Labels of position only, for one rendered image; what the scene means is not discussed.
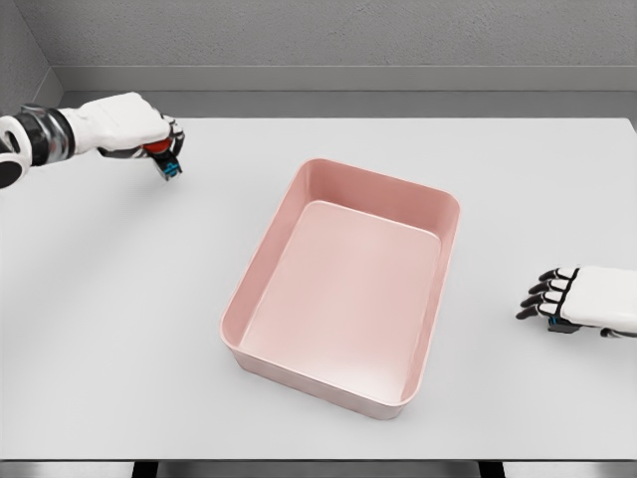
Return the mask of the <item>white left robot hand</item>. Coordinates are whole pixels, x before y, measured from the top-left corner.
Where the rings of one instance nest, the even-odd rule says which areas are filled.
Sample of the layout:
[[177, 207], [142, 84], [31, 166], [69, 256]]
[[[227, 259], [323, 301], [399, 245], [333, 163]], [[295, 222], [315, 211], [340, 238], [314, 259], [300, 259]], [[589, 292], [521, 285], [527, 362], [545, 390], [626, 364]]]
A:
[[113, 158], [177, 156], [185, 132], [176, 119], [162, 114], [138, 93], [97, 101], [99, 153]]

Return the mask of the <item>pink rectangular basket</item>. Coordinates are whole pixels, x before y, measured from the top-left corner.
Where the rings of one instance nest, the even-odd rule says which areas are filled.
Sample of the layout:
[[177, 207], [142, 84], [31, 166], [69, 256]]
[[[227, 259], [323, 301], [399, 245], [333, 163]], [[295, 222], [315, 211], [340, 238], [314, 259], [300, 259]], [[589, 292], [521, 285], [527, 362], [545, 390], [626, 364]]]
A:
[[460, 218], [450, 193], [316, 158], [222, 318], [243, 369], [381, 420], [417, 394]]

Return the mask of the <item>red black industrial switch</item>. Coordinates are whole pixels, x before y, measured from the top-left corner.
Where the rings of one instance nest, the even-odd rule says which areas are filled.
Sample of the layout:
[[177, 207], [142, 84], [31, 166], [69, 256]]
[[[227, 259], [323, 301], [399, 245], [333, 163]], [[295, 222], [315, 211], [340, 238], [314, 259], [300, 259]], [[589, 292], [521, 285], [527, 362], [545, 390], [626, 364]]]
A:
[[153, 159], [163, 179], [169, 181], [182, 173], [178, 160], [181, 147], [182, 141], [167, 138], [154, 143], [144, 144], [142, 149]]

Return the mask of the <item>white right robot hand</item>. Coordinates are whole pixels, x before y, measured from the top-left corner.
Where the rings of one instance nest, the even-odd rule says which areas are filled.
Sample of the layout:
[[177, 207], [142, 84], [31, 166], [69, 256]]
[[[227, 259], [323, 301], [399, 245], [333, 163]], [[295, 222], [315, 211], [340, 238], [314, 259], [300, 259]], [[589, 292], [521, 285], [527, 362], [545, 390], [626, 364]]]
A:
[[604, 338], [637, 339], [637, 271], [581, 266], [549, 270], [528, 290], [519, 320], [544, 317], [553, 333], [596, 329]]

